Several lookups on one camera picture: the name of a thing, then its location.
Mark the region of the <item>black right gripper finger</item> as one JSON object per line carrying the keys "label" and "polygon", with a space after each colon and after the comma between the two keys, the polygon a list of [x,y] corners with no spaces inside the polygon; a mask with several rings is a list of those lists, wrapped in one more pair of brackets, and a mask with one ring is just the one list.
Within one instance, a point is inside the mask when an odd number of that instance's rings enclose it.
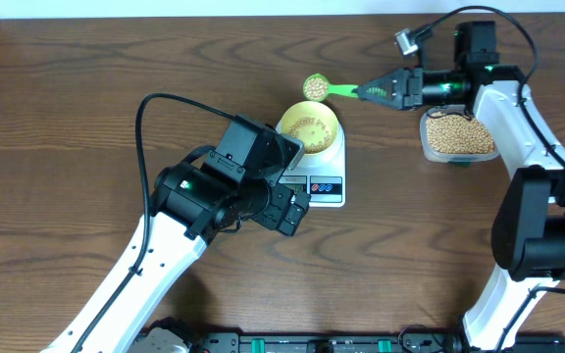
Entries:
{"label": "black right gripper finger", "polygon": [[361,100],[366,100],[372,103],[376,103],[390,109],[402,109],[402,99],[398,95],[392,95],[389,93],[371,93],[369,91],[360,91],[358,97]]}
{"label": "black right gripper finger", "polygon": [[400,93],[398,86],[400,70],[374,78],[356,88],[358,96],[396,96]]}

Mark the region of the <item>green plastic measuring scoop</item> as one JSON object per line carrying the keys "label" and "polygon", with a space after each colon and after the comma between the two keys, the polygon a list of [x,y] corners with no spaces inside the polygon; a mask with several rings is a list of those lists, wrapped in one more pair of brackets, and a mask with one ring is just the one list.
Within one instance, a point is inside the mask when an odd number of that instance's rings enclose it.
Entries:
{"label": "green plastic measuring scoop", "polygon": [[332,84],[325,76],[313,74],[305,79],[302,93],[307,100],[315,102],[322,102],[330,95],[358,99],[357,88],[354,84]]}

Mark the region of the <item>yellow plastic bowl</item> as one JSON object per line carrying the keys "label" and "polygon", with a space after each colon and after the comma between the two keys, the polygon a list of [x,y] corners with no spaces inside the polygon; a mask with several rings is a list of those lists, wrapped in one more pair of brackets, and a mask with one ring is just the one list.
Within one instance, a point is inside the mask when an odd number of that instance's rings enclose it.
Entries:
{"label": "yellow plastic bowl", "polygon": [[303,101],[288,108],[280,120],[280,131],[300,140],[306,154],[331,148],[339,136],[339,122],[327,105]]}

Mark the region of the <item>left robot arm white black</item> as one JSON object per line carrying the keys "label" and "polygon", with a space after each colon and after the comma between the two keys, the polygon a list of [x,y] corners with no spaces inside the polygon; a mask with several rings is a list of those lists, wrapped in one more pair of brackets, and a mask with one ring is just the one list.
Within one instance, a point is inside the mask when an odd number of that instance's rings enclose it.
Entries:
{"label": "left robot arm white black", "polygon": [[281,184],[297,165],[303,143],[242,116],[231,120],[220,143],[167,167],[128,248],[49,352],[125,352],[176,280],[217,234],[243,222],[295,235],[309,196]]}

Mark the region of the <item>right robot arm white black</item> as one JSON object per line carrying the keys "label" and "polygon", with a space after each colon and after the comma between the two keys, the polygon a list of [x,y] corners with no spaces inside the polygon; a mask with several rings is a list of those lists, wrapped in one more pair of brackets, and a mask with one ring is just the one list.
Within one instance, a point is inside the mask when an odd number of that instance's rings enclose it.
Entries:
{"label": "right robot arm white black", "polygon": [[460,105],[490,133],[510,176],[491,229],[495,267],[476,304],[446,340],[448,352],[501,352],[547,293],[565,295],[565,148],[542,118],[529,76],[503,65],[495,24],[456,26],[452,71],[423,64],[398,69],[355,90],[394,110]]}

